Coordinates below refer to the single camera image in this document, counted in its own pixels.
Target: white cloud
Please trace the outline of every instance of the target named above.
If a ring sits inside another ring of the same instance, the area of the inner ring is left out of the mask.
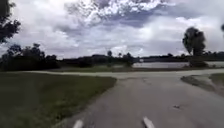
[[[169,3],[172,8],[177,5],[195,14],[191,18],[186,18],[185,14],[164,13],[149,15],[148,20],[139,22],[141,27],[113,21],[113,24],[105,25],[109,19],[100,16],[124,14],[127,8],[131,8],[130,12],[151,10],[161,4],[159,0],[139,4],[131,0],[116,1],[111,0],[109,7],[100,9],[91,0],[14,0],[17,7],[13,17],[21,21],[22,27],[12,41],[23,46],[40,43],[47,54],[57,54],[60,58],[106,54],[107,50],[116,55],[119,52],[131,52],[135,56],[180,54],[185,51],[181,43],[184,31],[189,26],[196,26],[205,32],[208,50],[224,50],[220,30],[224,18],[223,0],[172,0]],[[66,3],[75,6],[71,13],[65,9]]]

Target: treeline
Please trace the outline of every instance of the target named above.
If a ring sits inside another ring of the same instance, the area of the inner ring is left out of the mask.
[[[134,57],[130,53],[123,56],[113,57],[112,52],[108,51],[107,55],[92,55],[73,59],[63,59],[60,61],[63,66],[72,67],[93,67],[98,65],[106,65],[108,67],[113,67],[114,65],[123,65],[126,67],[131,67],[135,62]]]
[[[59,68],[57,56],[45,56],[39,44],[21,48],[14,44],[2,55],[0,67],[3,71],[28,71]]]
[[[144,62],[188,62],[192,56],[190,55],[178,55],[174,56],[171,53],[161,56],[148,56],[141,57],[138,62],[143,60]],[[224,52],[204,52],[201,55],[201,59],[204,61],[224,61]]]

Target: cloud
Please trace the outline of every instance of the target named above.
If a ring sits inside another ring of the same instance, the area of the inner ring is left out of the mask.
[[[17,7],[13,18],[20,20],[22,26],[11,41],[22,46],[40,43],[47,54],[57,54],[59,58],[106,54],[107,50],[115,55],[181,54],[185,52],[183,33],[190,26],[205,32],[208,50],[224,50],[220,30],[224,18],[222,0],[14,2]]]

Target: palm tree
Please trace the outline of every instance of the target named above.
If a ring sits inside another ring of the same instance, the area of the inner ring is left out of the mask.
[[[108,56],[108,64],[107,64],[107,66],[108,66],[108,67],[111,67],[111,66],[112,66],[112,58],[113,58],[113,53],[112,53],[112,51],[108,51],[108,52],[107,52],[107,56]]]
[[[121,58],[122,54],[121,54],[121,53],[119,53],[119,54],[118,54],[118,56],[119,56],[119,58]]]
[[[107,56],[108,56],[108,57],[112,57],[112,55],[113,55],[112,51],[108,51],[108,52],[107,52]]]
[[[204,33],[197,28],[190,27],[186,30],[183,45],[188,53],[193,56],[193,60],[190,61],[191,66],[206,66],[206,63],[200,60],[205,49],[205,40]]]

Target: pond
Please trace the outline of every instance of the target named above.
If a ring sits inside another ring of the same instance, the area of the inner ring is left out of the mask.
[[[206,62],[209,66],[224,67],[224,62]],[[189,66],[188,62],[151,62],[151,63],[135,63],[134,68],[183,68]]]

